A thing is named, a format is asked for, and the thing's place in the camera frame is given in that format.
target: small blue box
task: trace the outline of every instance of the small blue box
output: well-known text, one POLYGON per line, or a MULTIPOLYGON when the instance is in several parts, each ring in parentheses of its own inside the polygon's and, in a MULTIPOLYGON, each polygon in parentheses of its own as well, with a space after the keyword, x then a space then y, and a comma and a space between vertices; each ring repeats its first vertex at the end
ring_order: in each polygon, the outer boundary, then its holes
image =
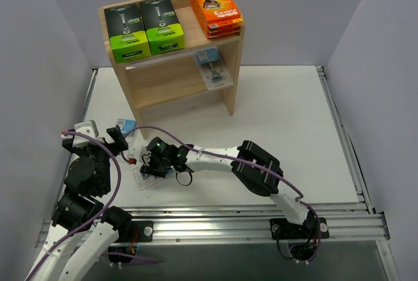
POLYGON ((219 52, 216 50, 216 48, 196 52, 196 61, 199 66, 210 62, 219 61, 220 59, 221 56, 219 55, 219 52))
POLYGON ((137 122, 135 120, 128 120, 128 119, 118 119, 116 121, 116 125, 120 127, 120 131, 123 135, 126 135, 130 130, 137 126, 137 122))

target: wooden shelf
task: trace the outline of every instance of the wooden shelf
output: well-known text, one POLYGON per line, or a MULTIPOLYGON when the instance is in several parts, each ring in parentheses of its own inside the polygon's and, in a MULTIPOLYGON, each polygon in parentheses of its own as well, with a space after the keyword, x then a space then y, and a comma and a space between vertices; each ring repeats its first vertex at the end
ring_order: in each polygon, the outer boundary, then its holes
MULTIPOLYGON (((229 114, 233 115, 245 23, 242 22, 240 33, 216 39, 207 39, 190 7, 190 0, 171 0, 184 31, 185 49, 158 54, 128 63, 116 63, 110 48, 105 9, 141 1, 145 0, 125 1, 99 8, 106 53, 137 124, 141 125, 144 123, 141 115, 143 108, 208 91, 193 59, 194 53, 186 53, 213 47, 217 47, 234 81, 233 86, 219 90, 229 114), (152 62, 161 58, 165 60, 152 62), (128 69, 128 67, 146 61, 148 63, 145 65, 128 69)), ((146 130, 141 129, 141 133, 146 138, 146 130)))
POLYGON ((193 56, 130 69, 128 81, 139 109, 208 91, 193 56))

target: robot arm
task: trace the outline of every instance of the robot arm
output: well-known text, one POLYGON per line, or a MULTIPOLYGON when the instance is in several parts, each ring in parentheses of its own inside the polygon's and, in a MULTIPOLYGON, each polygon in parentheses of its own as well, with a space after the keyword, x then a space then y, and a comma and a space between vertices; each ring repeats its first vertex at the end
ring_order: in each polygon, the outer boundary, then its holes
POLYGON ((279 193, 279 180, 276 177, 237 161, 202 153, 204 150, 215 154, 245 159, 283 176, 283 171, 280 169, 280 161, 254 142, 245 140, 241 146, 233 148, 188 146, 196 149, 197 152, 192 152, 184 146, 176 147, 169 145, 159 137, 154 138, 146 148, 150 152, 148 166, 142 166, 141 173, 165 177, 171 167, 174 167, 178 173, 193 173, 203 170, 231 172, 252 193, 263 197, 270 197, 283 211, 287 221, 298 225, 304 223, 308 216, 308 208, 290 197, 290 191, 279 193))
MULTIPOLYGON (((94 121, 76 124, 74 130, 97 139, 115 156, 128 149, 118 126, 106 130, 114 140, 111 143, 98 138, 94 121)), ((141 173, 165 177, 172 167, 178 173, 202 170, 231 172, 252 193, 270 197, 284 212, 289 222, 304 225, 308 217, 308 208, 289 197, 287 191, 279 193, 279 180, 276 177, 250 165, 202 153, 208 151, 237 157, 283 176, 280 162, 255 143, 245 140, 241 146, 220 149, 189 146, 197 152, 192 152, 184 146, 169 145, 158 137, 154 138, 147 146, 147 151, 150 152, 148 166, 143 165, 141 173)), ((45 254, 49 255, 48 259, 35 272, 32 280, 81 280, 109 245, 119 238, 132 240, 135 235, 131 215, 118 207, 110 207, 104 212, 93 233, 75 253, 74 249, 90 226, 85 226, 81 232, 67 238, 51 254, 48 253, 53 243, 91 219, 103 208, 103 204, 94 197, 102 197, 110 192, 109 157, 100 147, 82 137, 64 139, 63 147, 79 158, 69 167, 64 181, 65 194, 57 204, 48 237, 33 266, 35 267, 45 254)))

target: shelf board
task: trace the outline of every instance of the shelf board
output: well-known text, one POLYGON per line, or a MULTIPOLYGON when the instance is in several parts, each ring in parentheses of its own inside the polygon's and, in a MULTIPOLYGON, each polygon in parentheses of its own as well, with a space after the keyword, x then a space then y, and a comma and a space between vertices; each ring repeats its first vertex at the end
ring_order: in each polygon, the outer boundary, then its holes
POLYGON ((141 62, 166 58, 169 56, 181 54, 184 52, 189 52, 192 50, 197 51, 199 49, 212 48, 220 44, 226 44, 228 42, 240 40, 239 33, 235 33, 235 34, 228 35, 225 37, 207 39, 204 36, 202 28, 200 27, 196 19, 195 13, 191 9, 191 7, 177 8, 176 14, 177 14, 180 24, 182 25, 182 29, 184 32, 184 44, 185 44, 184 49, 166 52, 165 54, 157 54, 154 56, 150 56, 148 58, 130 61, 126 63, 119 63, 119 64, 123 65, 124 67, 128 67, 128 66, 135 65, 141 62))
POLYGON ((130 69, 127 76, 137 109, 208 91, 193 56, 130 69))

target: purple cable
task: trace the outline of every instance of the purple cable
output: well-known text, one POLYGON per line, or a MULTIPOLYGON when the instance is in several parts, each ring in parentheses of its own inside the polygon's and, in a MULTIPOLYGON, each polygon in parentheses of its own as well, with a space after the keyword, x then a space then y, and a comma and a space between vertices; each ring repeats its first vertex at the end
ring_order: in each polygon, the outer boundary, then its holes
POLYGON ((109 255, 111 255, 111 256, 123 256, 123 257, 132 258, 132 259, 138 259, 138 260, 146 261, 147 263, 158 263, 158 261, 157 260, 154 260, 154 259, 149 259, 149 258, 145 258, 145 257, 124 254, 124 253, 105 252, 105 253, 103 253, 103 255, 107 255, 107 256, 109 256, 109 255))
MULTIPOLYGON (((114 164, 116 166, 116 170, 118 172, 118 181, 116 182, 116 187, 115 187, 115 190, 114 190, 112 196, 110 197, 109 201, 103 206, 103 208, 98 213, 96 213, 96 215, 94 215, 92 218, 90 218, 89 220, 84 222, 82 225, 80 225, 79 227, 76 227, 74 230, 72 230, 71 232, 68 232, 68 234, 61 237, 54 245, 52 245, 52 247, 48 250, 48 253, 52 253, 64 240, 66 240, 70 236, 80 232, 83 228, 85 228, 85 226, 91 225, 94 222, 94 220, 96 220, 98 217, 100 217, 100 215, 110 206, 110 204, 112 204, 113 200, 115 199, 116 195, 118 194, 118 191, 119 191, 119 188, 120 188, 120 183, 121 183, 121 180, 122 180, 122 173, 121 173, 121 170, 120 170, 118 160, 116 160, 115 156, 113 156, 112 152, 110 152, 110 150, 107 149, 105 145, 103 145, 101 142, 99 142, 98 140, 95 140, 94 138, 92 138, 88 135, 81 134, 81 133, 78 133, 78 132, 64 132, 64 133, 62 133, 62 135, 64 135, 64 136, 72 135, 72 136, 84 137, 85 139, 88 139, 92 143, 94 143, 97 146, 99 146, 100 148, 102 148, 104 150, 104 152, 106 152, 106 154, 109 156, 109 158, 114 162, 114 164)), ((27 275, 25 281, 29 281, 33 278, 35 273, 43 265, 43 263, 46 261, 46 258, 48 258, 48 256, 49 256, 49 254, 43 255, 43 257, 36 264, 36 266, 32 269, 32 271, 27 275)))
POLYGON ((182 142, 179 138, 177 138, 176 136, 174 136, 170 132, 166 131, 165 129, 161 129, 160 127, 156 127, 156 126, 153 126, 153 125, 142 125, 142 126, 134 127, 126 135, 131 134, 133 131, 136 131, 137 129, 156 129, 157 131, 160 131, 160 132, 163 132, 164 134, 167 134, 169 137, 171 137, 176 142, 178 142, 183 147, 187 148, 188 150, 190 150, 192 152, 202 153, 202 154, 206 154, 206 155, 213 156, 213 157, 218 157, 218 158, 223 158, 223 159, 229 159, 229 160, 233 160, 233 161, 236 161, 236 162, 243 163, 244 165, 250 165, 252 167, 255 167, 257 169, 260 169, 260 170, 264 171, 265 173, 271 174, 272 176, 274 176, 278 180, 287 184, 292 190, 294 190, 298 194, 298 197, 295 198, 295 201, 301 203, 302 205, 304 205, 306 207, 308 207, 308 209, 310 209, 312 211, 313 215, 317 218, 318 226, 319 226, 318 243, 317 243, 315 252, 313 253, 313 255, 307 261, 312 261, 316 257, 316 255, 318 253, 319 245, 321 243, 321 231, 320 231, 321 223, 319 221, 319 217, 318 217, 316 211, 314 210, 314 208, 310 204, 305 203, 304 201, 301 201, 301 199, 304 197, 303 193, 296 186, 294 186, 292 183, 290 183, 290 181, 286 180, 284 177, 282 177, 281 175, 278 175, 274 171, 271 171, 271 170, 267 169, 266 167, 263 167, 262 165, 258 165, 254 162, 251 162, 251 161, 247 161, 247 160, 244 160, 244 159, 231 157, 231 156, 227 156, 227 155, 215 154, 213 152, 207 152, 206 150, 200 150, 200 151, 196 150, 196 149, 188 146, 184 142, 182 142))

